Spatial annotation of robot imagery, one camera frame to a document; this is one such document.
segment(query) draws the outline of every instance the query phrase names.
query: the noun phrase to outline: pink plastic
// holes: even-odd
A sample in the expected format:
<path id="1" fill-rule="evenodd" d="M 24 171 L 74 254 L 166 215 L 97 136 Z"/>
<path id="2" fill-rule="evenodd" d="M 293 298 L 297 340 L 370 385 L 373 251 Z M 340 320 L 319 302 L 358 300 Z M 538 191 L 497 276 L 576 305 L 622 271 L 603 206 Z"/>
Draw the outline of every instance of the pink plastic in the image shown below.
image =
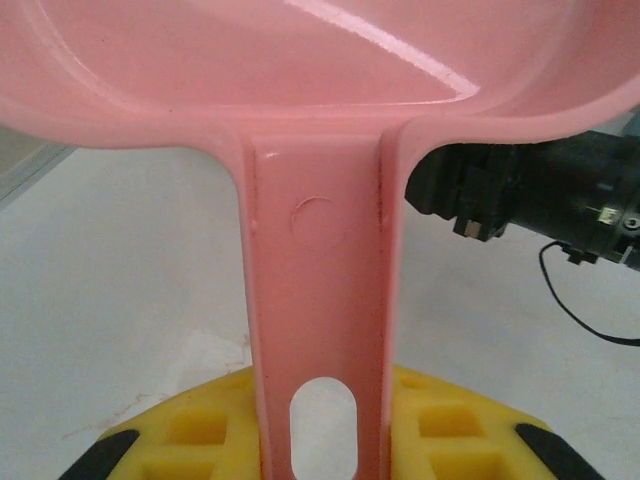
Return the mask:
<path id="1" fill-rule="evenodd" d="M 404 185 L 452 142 L 532 142 L 640 100 L 636 0 L 0 0 L 0 121 L 93 147 L 187 145 L 238 188 L 263 477 L 289 403 L 358 405 L 389 478 Z"/>

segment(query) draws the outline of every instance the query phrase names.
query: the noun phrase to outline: white floor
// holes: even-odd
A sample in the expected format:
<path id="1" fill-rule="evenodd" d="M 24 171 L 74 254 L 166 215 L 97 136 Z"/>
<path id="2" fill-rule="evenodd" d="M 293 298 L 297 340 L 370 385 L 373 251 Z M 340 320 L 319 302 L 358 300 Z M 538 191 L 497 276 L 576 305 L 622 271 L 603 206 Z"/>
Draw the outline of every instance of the white floor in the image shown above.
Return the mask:
<path id="1" fill-rule="evenodd" d="M 0 478 L 55 479 L 106 428 L 250 363 L 234 195 L 197 152 L 78 150 L 0 212 Z M 510 228 L 483 245 L 407 208 L 397 361 L 541 417 L 608 480 L 637 478 L 640 349 L 557 308 L 546 241 Z M 549 258 L 576 312 L 640 334 L 639 274 Z"/>

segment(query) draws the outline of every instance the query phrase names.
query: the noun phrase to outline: yellow foam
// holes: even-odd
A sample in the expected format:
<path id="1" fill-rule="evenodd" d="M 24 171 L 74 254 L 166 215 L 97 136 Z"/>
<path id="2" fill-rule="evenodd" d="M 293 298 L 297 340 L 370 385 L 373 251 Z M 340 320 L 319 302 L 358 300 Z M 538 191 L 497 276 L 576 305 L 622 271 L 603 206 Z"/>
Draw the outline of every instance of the yellow foam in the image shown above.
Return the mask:
<path id="1" fill-rule="evenodd" d="M 539 420 L 405 368 L 393 386 L 393 480 L 555 480 L 515 433 Z M 107 431 L 140 437 L 109 480 L 259 480 L 250 368 L 184 392 Z"/>

